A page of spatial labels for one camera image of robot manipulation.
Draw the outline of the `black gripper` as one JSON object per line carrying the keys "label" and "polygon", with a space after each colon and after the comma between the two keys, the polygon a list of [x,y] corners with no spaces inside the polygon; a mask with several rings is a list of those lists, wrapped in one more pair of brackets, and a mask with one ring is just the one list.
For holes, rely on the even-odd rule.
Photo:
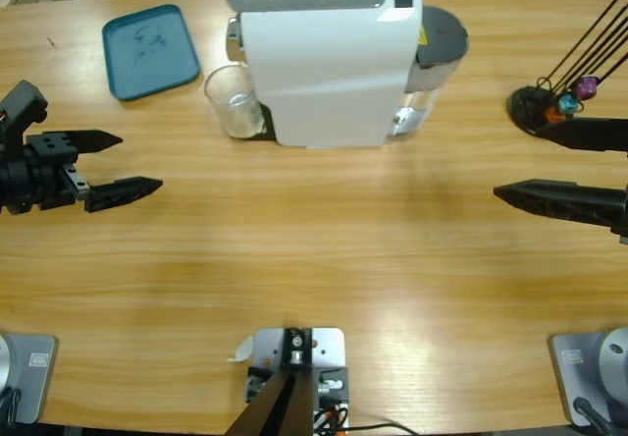
{"label": "black gripper", "polygon": [[91,187],[75,163],[80,154],[95,153],[123,140],[100,130],[44,132],[27,136],[19,155],[1,154],[1,208],[12,215],[84,201],[86,212],[133,203],[163,186],[161,180],[133,177]]}

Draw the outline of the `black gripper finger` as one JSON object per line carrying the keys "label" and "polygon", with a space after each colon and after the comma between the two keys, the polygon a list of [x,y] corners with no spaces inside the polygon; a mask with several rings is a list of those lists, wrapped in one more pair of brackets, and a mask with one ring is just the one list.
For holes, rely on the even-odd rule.
{"label": "black gripper finger", "polygon": [[626,151],[627,120],[571,118],[541,127],[536,136],[570,149]]}
{"label": "black gripper finger", "polygon": [[528,213],[608,228],[627,244],[627,190],[532,179],[498,186],[494,195]]}

